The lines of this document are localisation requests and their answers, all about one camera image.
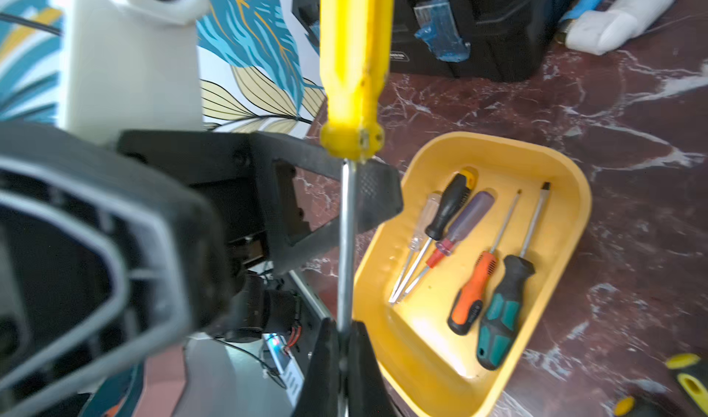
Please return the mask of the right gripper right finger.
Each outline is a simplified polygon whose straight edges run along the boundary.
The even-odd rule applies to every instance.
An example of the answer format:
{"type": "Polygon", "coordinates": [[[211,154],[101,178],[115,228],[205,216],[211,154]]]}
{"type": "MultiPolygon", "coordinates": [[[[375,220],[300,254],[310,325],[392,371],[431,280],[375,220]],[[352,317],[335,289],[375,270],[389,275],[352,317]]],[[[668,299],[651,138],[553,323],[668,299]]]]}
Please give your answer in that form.
{"type": "Polygon", "coordinates": [[[348,339],[348,415],[395,417],[364,323],[354,321],[348,339]]]}

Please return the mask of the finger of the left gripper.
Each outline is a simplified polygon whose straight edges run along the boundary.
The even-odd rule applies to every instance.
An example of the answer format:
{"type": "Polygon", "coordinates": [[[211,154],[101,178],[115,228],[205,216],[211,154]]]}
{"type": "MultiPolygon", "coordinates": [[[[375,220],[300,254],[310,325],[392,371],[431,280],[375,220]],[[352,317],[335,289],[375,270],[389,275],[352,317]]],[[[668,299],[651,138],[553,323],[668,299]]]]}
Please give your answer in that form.
{"type": "Polygon", "coordinates": [[[401,214],[398,170],[376,160],[346,162],[325,149],[285,134],[249,136],[256,187],[276,276],[340,245],[340,233],[362,234],[401,214]],[[311,230],[298,205],[294,178],[300,168],[340,182],[340,215],[311,230]]]}

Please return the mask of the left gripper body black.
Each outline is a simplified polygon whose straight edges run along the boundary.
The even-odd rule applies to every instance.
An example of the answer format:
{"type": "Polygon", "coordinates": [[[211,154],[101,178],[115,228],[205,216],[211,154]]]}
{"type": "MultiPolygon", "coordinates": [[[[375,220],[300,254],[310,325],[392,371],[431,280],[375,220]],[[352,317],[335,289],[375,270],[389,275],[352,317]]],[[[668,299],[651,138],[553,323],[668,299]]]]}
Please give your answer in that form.
{"type": "Polygon", "coordinates": [[[1,402],[52,406],[222,316],[265,240],[308,256],[288,135],[127,131],[116,150],[1,126],[1,402]]]}

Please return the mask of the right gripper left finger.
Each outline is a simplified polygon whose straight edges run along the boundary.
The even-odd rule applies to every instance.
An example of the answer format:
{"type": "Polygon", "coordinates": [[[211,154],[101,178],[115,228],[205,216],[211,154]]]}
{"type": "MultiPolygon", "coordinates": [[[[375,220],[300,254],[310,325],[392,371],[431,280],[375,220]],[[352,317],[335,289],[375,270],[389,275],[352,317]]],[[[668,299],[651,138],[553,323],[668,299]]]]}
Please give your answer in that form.
{"type": "Polygon", "coordinates": [[[339,333],[333,319],[324,319],[292,417],[339,415],[339,333]]]}

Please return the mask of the yellow black handle screwdriver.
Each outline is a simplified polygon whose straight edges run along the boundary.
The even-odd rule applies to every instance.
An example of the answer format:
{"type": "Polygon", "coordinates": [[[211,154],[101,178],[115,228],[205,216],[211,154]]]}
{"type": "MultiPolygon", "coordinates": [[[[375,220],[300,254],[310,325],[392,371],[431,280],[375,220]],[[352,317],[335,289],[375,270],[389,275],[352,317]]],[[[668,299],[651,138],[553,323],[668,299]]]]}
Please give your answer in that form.
{"type": "Polygon", "coordinates": [[[436,214],[431,220],[431,223],[425,228],[426,241],[420,252],[411,260],[398,295],[403,293],[404,288],[409,283],[431,244],[442,239],[446,226],[466,204],[472,190],[475,188],[477,180],[478,173],[476,170],[471,167],[462,168],[454,175],[441,193],[442,197],[436,214]]]}

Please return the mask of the orange black handle screwdriver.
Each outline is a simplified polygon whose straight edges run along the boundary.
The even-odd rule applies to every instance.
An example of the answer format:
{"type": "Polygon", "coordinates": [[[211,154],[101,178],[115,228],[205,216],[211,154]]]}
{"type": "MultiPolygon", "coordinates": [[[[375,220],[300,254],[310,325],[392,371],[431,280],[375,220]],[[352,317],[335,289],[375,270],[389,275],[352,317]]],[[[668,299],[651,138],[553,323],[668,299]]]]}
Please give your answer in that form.
{"type": "Polygon", "coordinates": [[[495,252],[509,225],[521,194],[522,190],[516,192],[492,247],[480,253],[472,275],[457,293],[457,297],[455,298],[447,320],[448,327],[456,335],[465,336],[468,334],[473,323],[483,310],[483,295],[498,265],[495,252]]]}

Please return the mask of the green black handle screwdriver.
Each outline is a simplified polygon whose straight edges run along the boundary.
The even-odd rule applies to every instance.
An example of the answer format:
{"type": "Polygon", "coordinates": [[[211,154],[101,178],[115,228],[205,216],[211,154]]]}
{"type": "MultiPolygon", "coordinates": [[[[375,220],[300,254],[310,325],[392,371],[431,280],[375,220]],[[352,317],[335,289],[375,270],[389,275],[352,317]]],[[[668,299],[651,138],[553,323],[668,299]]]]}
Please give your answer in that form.
{"type": "Polygon", "coordinates": [[[496,287],[492,302],[481,319],[477,360],[486,370],[498,369],[516,341],[525,282],[536,273],[534,264],[525,256],[550,193],[551,183],[544,182],[521,251],[517,255],[507,255],[503,259],[503,278],[496,287]]]}

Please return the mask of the long yellow black screwdriver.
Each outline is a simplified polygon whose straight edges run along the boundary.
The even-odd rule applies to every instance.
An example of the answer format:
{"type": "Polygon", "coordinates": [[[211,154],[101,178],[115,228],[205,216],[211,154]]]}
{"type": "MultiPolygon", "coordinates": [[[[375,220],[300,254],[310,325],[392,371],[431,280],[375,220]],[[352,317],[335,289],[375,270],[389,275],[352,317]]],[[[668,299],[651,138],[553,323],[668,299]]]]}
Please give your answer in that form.
{"type": "MultiPolygon", "coordinates": [[[[333,157],[365,163],[384,145],[377,119],[386,83],[395,0],[321,0],[320,74],[327,96],[322,146],[333,157]]],[[[352,326],[356,236],[340,233],[337,331],[352,326]]]]}

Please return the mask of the yellow dotted black screwdriver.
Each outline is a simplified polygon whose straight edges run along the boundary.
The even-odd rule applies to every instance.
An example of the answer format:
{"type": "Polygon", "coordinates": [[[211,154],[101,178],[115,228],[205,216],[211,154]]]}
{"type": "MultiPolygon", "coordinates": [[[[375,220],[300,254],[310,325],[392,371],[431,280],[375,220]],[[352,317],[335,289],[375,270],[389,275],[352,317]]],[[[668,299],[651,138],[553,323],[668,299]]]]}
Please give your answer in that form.
{"type": "MultiPolygon", "coordinates": [[[[676,354],[665,362],[683,395],[701,416],[707,415],[707,360],[698,354],[676,354]]],[[[648,396],[627,396],[612,410],[613,416],[680,416],[673,406],[648,396]]]]}

